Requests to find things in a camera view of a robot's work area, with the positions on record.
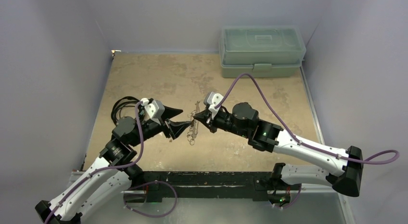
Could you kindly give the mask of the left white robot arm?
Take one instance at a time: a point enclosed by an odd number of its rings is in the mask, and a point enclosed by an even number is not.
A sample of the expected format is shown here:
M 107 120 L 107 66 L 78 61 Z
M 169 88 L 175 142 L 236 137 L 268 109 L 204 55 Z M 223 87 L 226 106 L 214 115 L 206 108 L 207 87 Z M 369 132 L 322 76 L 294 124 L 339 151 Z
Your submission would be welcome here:
M 175 140 L 190 121 L 171 119 L 182 109 L 167 107 L 161 101 L 143 98 L 136 103 L 135 118 L 119 118 L 92 165 L 64 192 L 51 201 L 40 201 L 35 210 L 45 224 L 82 224 L 98 208 L 120 192 L 137 190 L 144 183 L 144 172 L 137 165 L 144 141 L 160 133 Z M 137 153 L 133 147 L 140 145 Z

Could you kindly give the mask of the metal keyring plate with rings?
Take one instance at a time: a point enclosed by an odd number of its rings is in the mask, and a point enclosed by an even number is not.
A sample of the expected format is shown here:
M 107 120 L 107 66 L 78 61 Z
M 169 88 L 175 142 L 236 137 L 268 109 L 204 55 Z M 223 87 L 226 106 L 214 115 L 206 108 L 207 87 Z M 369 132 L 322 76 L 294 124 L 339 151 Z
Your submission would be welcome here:
M 195 139 L 198 134 L 198 122 L 194 119 L 194 115 L 200 112 L 200 101 L 195 103 L 195 109 L 190 113 L 189 118 L 191 119 L 191 125 L 189 131 L 187 132 L 187 140 L 190 145 L 195 144 Z

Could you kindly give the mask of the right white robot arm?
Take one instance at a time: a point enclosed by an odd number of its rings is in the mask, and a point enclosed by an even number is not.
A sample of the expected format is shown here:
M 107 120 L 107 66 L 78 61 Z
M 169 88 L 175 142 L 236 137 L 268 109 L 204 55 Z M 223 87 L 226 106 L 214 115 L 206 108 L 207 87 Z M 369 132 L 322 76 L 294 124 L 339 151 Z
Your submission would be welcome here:
M 363 156 L 358 147 L 335 148 L 302 137 L 291 137 L 288 130 L 260 119 L 259 112 L 247 102 L 236 104 L 231 113 L 219 110 L 213 115 L 206 109 L 193 117 L 212 133 L 221 129 L 246 138 L 248 145 L 256 150 L 284 154 L 309 163 L 306 166 L 284 164 L 277 168 L 278 171 L 270 176 L 274 188 L 320 184 L 349 197 L 360 195 L 363 165 L 359 160 Z

